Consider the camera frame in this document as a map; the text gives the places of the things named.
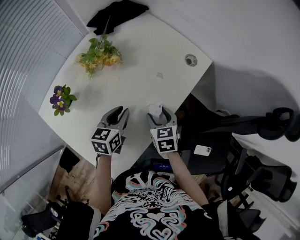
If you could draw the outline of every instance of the window blinds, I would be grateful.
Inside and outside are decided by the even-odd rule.
[[[63,144],[38,111],[82,38],[53,0],[0,0],[0,189]]]

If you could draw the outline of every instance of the white smartphone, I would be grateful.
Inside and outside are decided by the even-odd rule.
[[[194,150],[194,154],[202,155],[202,156],[209,156],[211,152],[210,147],[205,147],[201,145],[197,145]]]

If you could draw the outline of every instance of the forearm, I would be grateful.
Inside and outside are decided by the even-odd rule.
[[[186,165],[177,152],[167,154],[171,163],[175,178],[180,188],[187,193],[197,204],[208,204],[204,192],[201,190]]]
[[[102,155],[98,159],[98,167],[90,192],[89,205],[106,214],[112,206],[111,202],[111,164],[112,156]]]

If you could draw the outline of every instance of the graphic t-shirt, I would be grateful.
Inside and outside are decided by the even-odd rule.
[[[211,217],[184,191],[172,173],[146,171],[126,178],[94,239],[223,239]]]

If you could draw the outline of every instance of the purple flower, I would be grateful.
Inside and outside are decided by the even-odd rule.
[[[57,99],[55,102],[54,102],[54,107],[58,107],[58,109],[60,111],[64,111],[66,109],[66,101],[64,99]]]
[[[61,86],[56,86],[54,88],[54,93],[56,94],[57,97],[62,95],[62,87]]]
[[[50,103],[51,103],[51,104],[54,104],[55,101],[57,101],[58,99],[59,99],[59,97],[56,96],[56,94],[53,94],[53,97],[50,98]]]

